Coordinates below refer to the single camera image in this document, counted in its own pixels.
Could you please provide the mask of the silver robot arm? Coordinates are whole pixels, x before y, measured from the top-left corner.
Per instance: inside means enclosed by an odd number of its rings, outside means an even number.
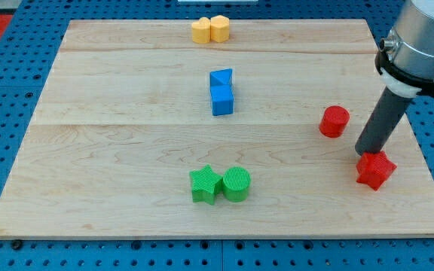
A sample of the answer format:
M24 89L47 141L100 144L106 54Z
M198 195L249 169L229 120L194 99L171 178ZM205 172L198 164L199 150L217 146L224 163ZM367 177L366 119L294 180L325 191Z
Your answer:
M397 96L434 98L434 0L409 0L378 44L375 66Z

